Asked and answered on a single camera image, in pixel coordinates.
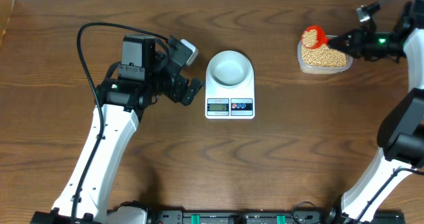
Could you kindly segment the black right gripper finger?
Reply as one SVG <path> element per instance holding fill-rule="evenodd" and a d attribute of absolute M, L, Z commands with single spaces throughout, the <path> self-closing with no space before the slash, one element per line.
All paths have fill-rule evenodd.
<path fill-rule="evenodd" d="M 350 45 L 345 42 L 328 42 L 327 45 L 330 49 L 352 56 L 350 52 Z"/>
<path fill-rule="evenodd" d="M 349 45 L 353 35 L 354 35 L 354 30 L 350 30 L 341 35 L 331 36 L 327 44 L 328 45 Z"/>

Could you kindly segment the red plastic measuring scoop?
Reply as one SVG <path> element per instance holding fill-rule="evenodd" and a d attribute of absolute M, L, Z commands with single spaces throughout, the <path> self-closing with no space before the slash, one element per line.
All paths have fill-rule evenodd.
<path fill-rule="evenodd" d="M 327 45 L 329 39 L 326 37 L 325 31 L 318 25 L 307 27 L 301 37 L 302 45 L 309 49 L 320 48 Z"/>

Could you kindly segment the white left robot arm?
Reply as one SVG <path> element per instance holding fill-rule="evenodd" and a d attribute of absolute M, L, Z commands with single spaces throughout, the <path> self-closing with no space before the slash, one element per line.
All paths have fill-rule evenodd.
<path fill-rule="evenodd" d="M 189 105 L 203 80 L 180 75 L 193 63 L 198 49 L 185 39 L 167 42 L 148 35 L 126 35 L 121 61 L 111 65 L 97 86 L 99 103 L 91 129 L 67 186 L 50 212 L 37 211 L 32 223 L 153 223 L 147 209 L 128 203 L 107 208 L 123 153 L 145 109 L 166 95 Z"/>

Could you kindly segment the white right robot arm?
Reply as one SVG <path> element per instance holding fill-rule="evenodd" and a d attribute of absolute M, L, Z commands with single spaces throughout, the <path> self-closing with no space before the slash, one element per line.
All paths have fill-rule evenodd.
<path fill-rule="evenodd" d="M 423 167 L 423 0 L 405 4 L 392 32 L 377 32 L 373 14 L 380 3 L 357 8 L 360 28 L 328 41 L 353 58 L 377 61 L 388 56 L 405 58 L 407 95 L 382 121 L 378 150 L 355 185 L 332 208 L 328 223 L 371 223 L 381 203 L 410 174 Z"/>

